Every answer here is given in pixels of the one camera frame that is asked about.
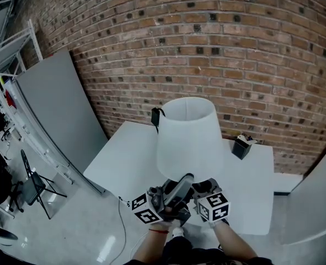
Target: white cube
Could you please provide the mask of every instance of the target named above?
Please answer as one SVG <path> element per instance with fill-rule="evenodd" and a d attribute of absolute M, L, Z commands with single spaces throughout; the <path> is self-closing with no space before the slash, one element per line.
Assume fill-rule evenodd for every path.
<path fill-rule="evenodd" d="M 152 197 L 147 193 L 137 197 L 131 203 L 131 210 L 136 217 L 143 223 L 149 225 L 155 222 L 163 221 L 157 214 L 151 203 Z"/>
<path fill-rule="evenodd" d="M 228 217 L 230 211 L 230 202 L 228 202 L 222 192 L 198 199 L 197 205 L 200 216 L 209 222 L 215 222 Z"/>

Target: white lampshade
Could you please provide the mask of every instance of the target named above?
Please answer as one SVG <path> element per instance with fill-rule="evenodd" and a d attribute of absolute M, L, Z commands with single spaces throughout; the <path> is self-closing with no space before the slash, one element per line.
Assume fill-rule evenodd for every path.
<path fill-rule="evenodd" d="M 157 141 L 159 171 L 173 181 L 185 174 L 199 183 L 223 168 L 222 135 L 213 103 L 187 97 L 163 105 Z"/>

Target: brick wall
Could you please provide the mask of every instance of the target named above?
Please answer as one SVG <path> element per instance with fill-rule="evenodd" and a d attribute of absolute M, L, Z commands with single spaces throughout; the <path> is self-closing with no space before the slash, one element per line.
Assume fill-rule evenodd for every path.
<path fill-rule="evenodd" d="M 277 172 L 326 147 L 326 0 L 26 0 L 10 32 L 29 18 L 44 56 L 70 49 L 109 135 L 199 96 L 223 136 L 273 146 Z"/>

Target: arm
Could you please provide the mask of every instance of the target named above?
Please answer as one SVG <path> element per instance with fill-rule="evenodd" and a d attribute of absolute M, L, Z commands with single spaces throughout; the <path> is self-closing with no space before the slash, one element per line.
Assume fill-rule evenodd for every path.
<path fill-rule="evenodd" d="M 154 224 L 150 226 L 152 230 L 167 231 L 169 226 L 162 224 Z M 148 231 L 145 239 L 136 251 L 133 259 L 143 263 L 154 263 L 163 253 L 163 248 L 167 240 L 168 234 L 155 231 Z"/>
<path fill-rule="evenodd" d="M 218 222 L 213 230 L 225 255 L 228 257 L 237 261 L 247 261 L 257 257 L 255 251 L 226 223 Z"/>

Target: white tabletop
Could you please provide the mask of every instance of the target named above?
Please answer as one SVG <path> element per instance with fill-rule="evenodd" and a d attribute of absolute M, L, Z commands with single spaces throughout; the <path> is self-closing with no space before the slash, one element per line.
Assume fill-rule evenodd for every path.
<path fill-rule="evenodd" d="M 123 200 L 133 200 L 165 178 L 156 166 L 154 126 L 126 121 L 88 166 L 84 175 Z M 272 147 L 252 145 L 243 160 L 232 154 L 232 140 L 223 139 L 222 172 L 214 179 L 231 202 L 228 221 L 240 234 L 266 235 L 270 229 L 274 190 Z M 190 224 L 201 218 L 189 205 Z"/>

